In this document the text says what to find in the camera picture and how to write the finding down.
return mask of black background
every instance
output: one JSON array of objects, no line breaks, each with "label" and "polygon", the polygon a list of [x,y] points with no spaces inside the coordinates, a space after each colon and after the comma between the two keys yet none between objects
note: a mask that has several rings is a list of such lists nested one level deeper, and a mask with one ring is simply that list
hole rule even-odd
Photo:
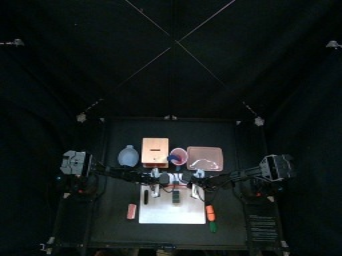
[{"label": "black background", "polygon": [[342,41],[341,1],[229,3],[2,1],[0,42],[26,43],[0,46],[2,252],[51,235],[79,129],[107,116],[253,119],[246,102],[270,152],[297,159],[281,201],[293,252],[341,255],[342,49],[325,47]]}]

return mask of green object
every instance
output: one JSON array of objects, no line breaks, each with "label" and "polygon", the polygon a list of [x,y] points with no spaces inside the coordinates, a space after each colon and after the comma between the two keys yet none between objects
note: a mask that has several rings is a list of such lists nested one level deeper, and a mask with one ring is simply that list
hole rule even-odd
[{"label": "green object", "polygon": [[212,222],[209,223],[209,226],[210,226],[210,232],[212,232],[212,233],[217,233],[217,230],[218,230],[217,222],[216,222],[216,221],[212,221]]}]

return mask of orange box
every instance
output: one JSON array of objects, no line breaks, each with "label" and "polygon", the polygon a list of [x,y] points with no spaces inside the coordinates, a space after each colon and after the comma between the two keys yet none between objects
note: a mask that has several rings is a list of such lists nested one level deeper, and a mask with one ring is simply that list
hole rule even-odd
[{"label": "orange box", "polygon": [[169,168],[169,139],[143,138],[142,163],[145,168]]}]

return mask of black ceiling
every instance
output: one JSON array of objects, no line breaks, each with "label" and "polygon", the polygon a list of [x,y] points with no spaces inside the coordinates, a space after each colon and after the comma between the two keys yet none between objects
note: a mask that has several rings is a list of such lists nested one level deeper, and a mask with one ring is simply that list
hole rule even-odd
[{"label": "black ceiling", "polygon": [[105,99],[90,114],[268,116],[328,54],[340,2],[11,0],[0,40],[23,39],[6,54],[75,115]]}]

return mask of cup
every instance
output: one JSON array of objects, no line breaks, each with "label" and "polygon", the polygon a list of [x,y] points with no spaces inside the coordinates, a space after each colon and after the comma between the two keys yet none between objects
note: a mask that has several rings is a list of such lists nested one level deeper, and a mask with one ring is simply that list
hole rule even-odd
[{"label": "cup", "polygon": [[176,156],[174,159],[172,159],[172,163],[177,166],[184,165],[188,162],[188,151],[184,148],[176,148],[170,152],[170,156]]}]

